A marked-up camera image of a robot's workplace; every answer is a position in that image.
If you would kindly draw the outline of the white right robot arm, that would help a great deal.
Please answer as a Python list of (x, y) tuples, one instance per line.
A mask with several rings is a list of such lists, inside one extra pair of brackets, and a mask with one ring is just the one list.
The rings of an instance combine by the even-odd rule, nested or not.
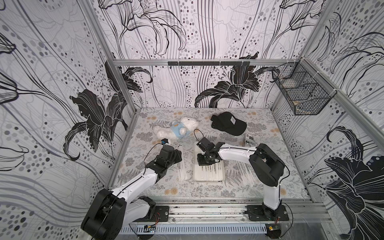
[(286, 165), (269, 146), (259, 144), (257, 147), (240, 147), (224, 142), (214, 144), (202, 138), (197, 142), (197, 147), (201, 150), (197, 154), (199, 166), (210, 166), (220, 161), (249, 164), (264, 185), (265, 208), (275, 211), (281, 205), (280, 188)]

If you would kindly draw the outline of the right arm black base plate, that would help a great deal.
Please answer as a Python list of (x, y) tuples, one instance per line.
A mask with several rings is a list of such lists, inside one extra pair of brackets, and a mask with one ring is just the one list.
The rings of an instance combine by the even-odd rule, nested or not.
[(280, 205), (276, 210), (271, 210), (263, 205), (248, 205), (246, 206), (245, 214), (251, 222), (279, 222), (290, 220), (284, 205)]

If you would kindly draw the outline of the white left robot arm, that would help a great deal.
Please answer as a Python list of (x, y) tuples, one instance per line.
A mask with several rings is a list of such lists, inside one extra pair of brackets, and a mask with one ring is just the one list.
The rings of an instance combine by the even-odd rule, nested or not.
[(122, 227), (138, 220), (152, 220), (156, 203), (141, 193), (163, 178), (168, 169), (182, 161), (182, 152), (169, 144), (133, 179), (118, 188), (100, 190), (81, 224), (93, 240), (114, 240)]

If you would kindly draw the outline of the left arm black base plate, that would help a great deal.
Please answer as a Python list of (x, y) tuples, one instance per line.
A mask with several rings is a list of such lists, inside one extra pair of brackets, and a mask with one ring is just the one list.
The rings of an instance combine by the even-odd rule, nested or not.
[(143, 222), (163, 223), (169, 219), (169, 206), (150, 207), (148, 214), (142, 219)]

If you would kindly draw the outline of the pile straw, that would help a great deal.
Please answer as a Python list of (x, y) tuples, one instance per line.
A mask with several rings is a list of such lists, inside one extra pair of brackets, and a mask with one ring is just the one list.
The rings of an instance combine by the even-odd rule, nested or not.
[(236, 168), (240, 174), (242, 184), (244, 186), (260, 185), (261, 181), (258, 179), (254, 169), (251, 165), (241, 162), (236, 162)]
[(190, 181), (192, 178), (192, 155), (189, 150), (185, 150), (182, 144), (177, 146), (177, 150), (181, 152), (182, 161), (177, 163), (179, 181)]

